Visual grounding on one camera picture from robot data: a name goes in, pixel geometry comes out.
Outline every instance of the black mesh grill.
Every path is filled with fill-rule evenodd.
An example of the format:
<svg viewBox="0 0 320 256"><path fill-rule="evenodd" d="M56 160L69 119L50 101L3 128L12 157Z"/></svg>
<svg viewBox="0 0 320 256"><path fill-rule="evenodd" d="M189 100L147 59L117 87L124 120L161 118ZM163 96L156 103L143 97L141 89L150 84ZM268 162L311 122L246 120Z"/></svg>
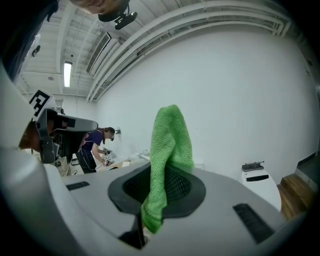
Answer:
<svg viewBox="0 0 320 256"><path fill-rule="evenodd" d="M169 204L188 195L191 190L191 183L185 177L166 167L164 169L164 188Z"/></svg>
<svg viewBox="0 0 320 256"><path fill-rule="evenodd" d="M150 173L151 168L149 167L128 179L123 184L124 192L138 202L143 203L150 192ZM191 183L177 172L165 167L164 189L167 203L169 204L188 195L191 190Z"/></svg>
<svg viewBox="0 0 320 256"><path fill-rule="evenodd" d="M149 167L123 184L124 192L141 204L150 192L150 173L151 168Z"/></svg>

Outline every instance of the ceiling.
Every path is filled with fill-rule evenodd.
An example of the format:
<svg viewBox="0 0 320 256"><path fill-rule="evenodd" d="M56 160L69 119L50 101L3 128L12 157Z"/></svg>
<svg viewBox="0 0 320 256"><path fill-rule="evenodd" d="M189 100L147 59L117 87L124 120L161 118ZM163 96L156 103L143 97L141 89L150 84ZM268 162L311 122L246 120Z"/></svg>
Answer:
<svg viewBox="0 0 320 256"><path fill-rule="evenodd" d="M204 5L212 2L224 3L224 5L208 5L205 8L195 8L191 11L176 11L178 9L184 10L186 9L185 7L191 5L196 6L195 4ZM257 3L256 0L239 0L237 2ZM186 34L186 30L191 32L201 28L199 26L211 27L213 23L217 25L219 22L224 22L224 25L236 24L236 22L238 22L238 25L255 23L261 29L269 30L274 35L284 36L284 31L279 34L276 33L279 24L283 23L288 25L287 35L296 38L300 36L301 38L300 31L297 30L296 26L292 25L292 21L282 7L270 0L264 0L263 5L285 16L279 16L260 9L252 10L249 7L231 6L228 1L131 0L129 3L130 11L138 13L136 20L121 30L115 30L113 21L101 22L98 20L97 15L85 13L69 1L61 0L59 1L58 11L52 15L49 22L45 20L40 28L40 40L38 42L41 47L40 51L35 57L32 57L31 54L26 57L15 84L22 94L33 94L37 89L42 88L54 95L74 95L86 97L87 101L96 101L122 75L114 75L111 66L121 67L124 74L126 69L132 67L132 65L128 65L128 61L125 65L123 63L133 54L137 56L134 60L137 63L142 59L142 56L140 57L141 54L148 54L153 49L162 46L164 41L169 42L180 36L180 34ZM192 18L196 15L201 16L220 11L229 11L230 13L224 12L228 16L209 15L206 18ZM241 14L243 11L251 12L252 15L243 16ZM270 20L268 17L261 19L258 15L268 15ZM110 62L110 70L106 69L103 74L98 75L97 79L97 77L95 78L86 72L86 67L95 47L106 32L117 33L127 43L127 47L122 45L123 47L120 47L121 49L119 48L114 53L118 58L121 57L119 61L121 60L122 62L112 56L117 61ZM72 62L69 88L64 87L62 75L65 61Z"/></svg>

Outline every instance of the white wall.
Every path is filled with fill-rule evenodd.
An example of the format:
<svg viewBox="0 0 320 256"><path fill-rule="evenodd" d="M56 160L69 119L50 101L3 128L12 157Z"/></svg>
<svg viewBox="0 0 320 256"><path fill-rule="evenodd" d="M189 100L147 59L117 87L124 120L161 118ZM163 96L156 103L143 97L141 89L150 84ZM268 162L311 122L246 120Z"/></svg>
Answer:
<svg viewBox="0 0 320 256"><path fill-rule="evenodd" d="M195 33L146 58L97 102L101 127L123 158L149 149L159 108L181 109L193 156L237 179L265 161L278 184L318 146L319 107L306 62L291 41L251 32Z"/></svg>
<svg viewBox="0 0 320 256"><path fill-rule="evenodd" d="M68 116L97 121L97 104L85 97L63 96L63 110Z"/></svg>

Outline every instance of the person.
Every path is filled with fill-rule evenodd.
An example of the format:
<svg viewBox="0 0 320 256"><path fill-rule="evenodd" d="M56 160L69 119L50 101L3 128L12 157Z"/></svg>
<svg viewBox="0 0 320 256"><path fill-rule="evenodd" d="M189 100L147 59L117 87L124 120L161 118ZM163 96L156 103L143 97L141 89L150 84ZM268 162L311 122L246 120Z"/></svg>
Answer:
<svg viewBox="0 0 320 256"><path fill-rule="evenodd" d="M96 172L96 162L94 157L104 166L110 166L112 163L109 160L103 160L99 154L107 154L105 151L99 149L101 141L105 144L106 139L112 140L115 136L115 129L112 127L98 128L96 131L88 133L88 137L85 138L85 144L81 146L81 149L76 153L76 157L84 174Z"/></svg>

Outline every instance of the green microfiber cloth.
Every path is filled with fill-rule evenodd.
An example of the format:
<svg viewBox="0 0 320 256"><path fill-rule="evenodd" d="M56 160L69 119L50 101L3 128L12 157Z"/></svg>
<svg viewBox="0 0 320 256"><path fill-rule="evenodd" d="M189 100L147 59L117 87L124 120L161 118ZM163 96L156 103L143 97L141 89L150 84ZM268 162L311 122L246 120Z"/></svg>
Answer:
<svg viewBox="0 0 320 256"><path fill-rule="evenodd" d="M150 162L150 193L141 206L141 217L147 229L155 234L162 224L162 209L167 206L166 163L194 166L187 126L176 105L162 107L156 115L151 139Z"/></svg>

